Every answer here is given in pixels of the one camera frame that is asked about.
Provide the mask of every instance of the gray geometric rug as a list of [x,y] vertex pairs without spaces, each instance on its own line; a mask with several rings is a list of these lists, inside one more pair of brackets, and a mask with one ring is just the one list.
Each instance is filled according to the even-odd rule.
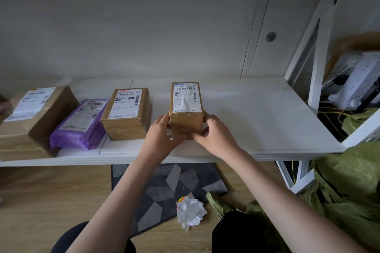
[[[112,165],[112,190],[128,165]],[[149,178],[131,225],[130,237],[136,236],[173,217],[176,201],[188,195],[207,202],[206,192],[228,192],[214,163],[160,164]]]

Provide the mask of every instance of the shelf board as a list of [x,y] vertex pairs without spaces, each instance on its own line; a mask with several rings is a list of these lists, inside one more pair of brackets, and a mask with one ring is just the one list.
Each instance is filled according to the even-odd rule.
[[[88,79],[71,83],[77,98],[104,98],[115,88],[148,87],[153,104],[152,122],[169,110],[170,88],[177,79]],[[230,78],[188,80],[199,82],[203,107],[216,114],[238,144],[260,161],[306,160],[343,152],[338,142],[283,78]],[[50,159],[1,162],[0,166],[128,164],[143,140],[111,141],[97,149],[63,149]],[[193,140],[171,152],[165,163],[214,162],[218,159]]]

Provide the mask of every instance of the wooden floor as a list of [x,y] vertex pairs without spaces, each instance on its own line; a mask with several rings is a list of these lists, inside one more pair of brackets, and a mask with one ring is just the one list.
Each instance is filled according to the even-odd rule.
[[[262,162],[282,180],[274,162]],[[240,177],[218,163],[229,193],[223,199],[244,210],[253,200]],[[50,252],[74,225],[89,220],[111,192],[111,166],[0,168],[0,252]],[[132,239],[137,252],[211,252],[219,222],[209,204],[201,224],[184,231],[174,218]]]

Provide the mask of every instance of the person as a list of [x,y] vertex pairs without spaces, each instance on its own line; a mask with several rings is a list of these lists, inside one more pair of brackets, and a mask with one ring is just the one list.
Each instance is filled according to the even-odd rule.
[[[193,134],[194,140],[235,170],[293,253],[365,252],[338,227],[272,178],[238,146],[217,116],[205,113],[205,119],[208,135]],[[169,139],[168,120],[169,113],[166,113],[150,126],[136,159],[94,217],[66,232],[52,253],[136,251],[128,235],[140,195],[155,168],[184,140],[184,136]],[[242,212],[228,212],[212,233],[212,252],[239,252],[249,248],[274,252],[250,218],[252,216]]]

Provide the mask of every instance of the black pants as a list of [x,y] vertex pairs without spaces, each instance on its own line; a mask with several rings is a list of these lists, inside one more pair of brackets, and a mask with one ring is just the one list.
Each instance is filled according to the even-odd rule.
[[[54,245],[51,253],[65,253],[87,223],[88,221],[78,224],[64,233]],[[265,242],[263,232],[252,216],[238,211],[228,212],[212,232],[212,252],[245,251],[275,252]],[[136,252],[136,248],[130,239],[128,239],[124,252]]]

